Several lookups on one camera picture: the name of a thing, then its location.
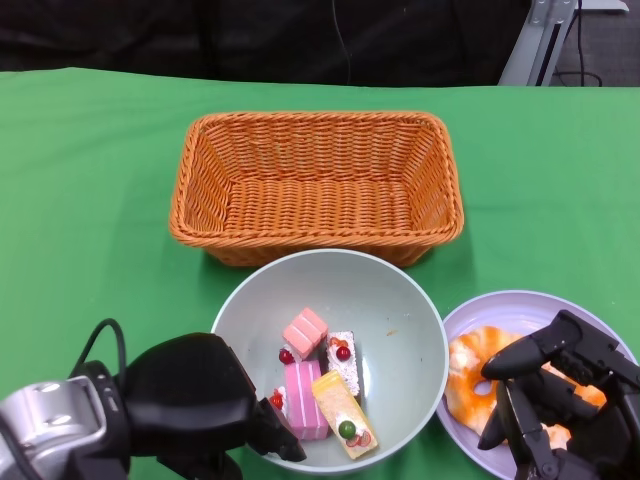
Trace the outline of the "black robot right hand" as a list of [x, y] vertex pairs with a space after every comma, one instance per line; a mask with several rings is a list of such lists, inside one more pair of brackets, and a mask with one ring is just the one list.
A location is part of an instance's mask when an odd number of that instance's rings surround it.
[[483, 366], [497, 404], [478, 447], [506, 442], [519, 479], [636, 479], [639, 367], [567, 310]]

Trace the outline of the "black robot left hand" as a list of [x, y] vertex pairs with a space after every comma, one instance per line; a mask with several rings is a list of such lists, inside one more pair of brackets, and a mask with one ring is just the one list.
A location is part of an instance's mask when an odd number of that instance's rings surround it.
[[131, 453], [184, 479], [239, 479], [229, 451], [248, 445], [291, 462], [306, 454], [284, 414], [258, 398], [218, 335], [192, 333], [139, 355], [117, 377]]

